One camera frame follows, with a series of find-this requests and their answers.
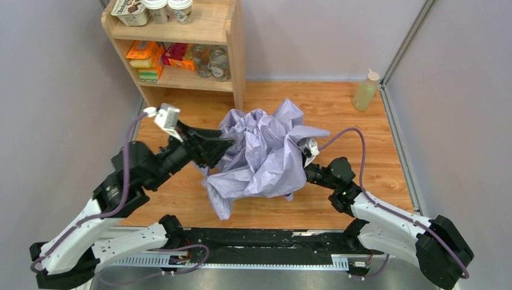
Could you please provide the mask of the lavender folding umbrella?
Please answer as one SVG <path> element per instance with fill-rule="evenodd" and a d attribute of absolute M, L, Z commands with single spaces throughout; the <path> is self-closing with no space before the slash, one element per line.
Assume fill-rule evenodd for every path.
<path fill-rule="evenodd" d="M 330 134 L 306 126 L 303 111 L 288 98 L 272 114 L 262 109 L 248 113 L 232 109 L 219 128 L 235 144 L 216 165 L 215 173 L 202 171 L 202 185 L 221 221 L 231 217 L 238 199 L 284 196 L 292 200 L 294 192 L 306 184 L 298 143 Z"/>

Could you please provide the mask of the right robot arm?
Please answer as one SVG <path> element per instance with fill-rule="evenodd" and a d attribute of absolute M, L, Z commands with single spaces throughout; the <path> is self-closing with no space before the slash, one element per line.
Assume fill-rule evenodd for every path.
<path fill-rule="evenodd" d="M 328 166 L 308 159 L 303 163 L 307 182 L 331 189 L 333 208 L 353 217 L 346 233 L 359 245 L 410 263 L 441 289 L 453 289 L 469 277 L 467 267 L 475 255 L 449 218 L 408 213 L 364 191 L 345 157 Z"/>

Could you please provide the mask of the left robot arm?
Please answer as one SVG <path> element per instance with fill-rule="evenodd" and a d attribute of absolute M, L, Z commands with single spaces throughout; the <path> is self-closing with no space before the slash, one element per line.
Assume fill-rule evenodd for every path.
<path fill-rule="evenodd" d="M 30 246 L 40 289 L 78 287 L 103 268 L 135 253 L 154 249 L 181 250 L 184 231 L 175 216 L 165 215 L 141 231 L 100 241 L 110 227 L 129 217 L 149 201 L 157 189 L 189 163 L 214 168 L 233 138 L 220 130 L 177 124 L 178 137 L 170 137 L 157 153 L 141 141 L 130 141 L 112 158 L 115 170 L 94 190 L 81 213 L 53 240 Z"/>

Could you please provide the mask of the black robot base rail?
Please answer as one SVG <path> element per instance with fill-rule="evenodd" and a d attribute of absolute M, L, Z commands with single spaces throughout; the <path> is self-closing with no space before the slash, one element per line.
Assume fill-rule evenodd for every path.
<path fill-rule="evenodd" d="M 179 246 L 203 244 L 188 252 L 193 262 L 208 254 L 207 263 L 245 265 L 328 265 L 332 255 L 361 255 L 371 250 L 342 231 L 254 228 L 189 228 Z"/>

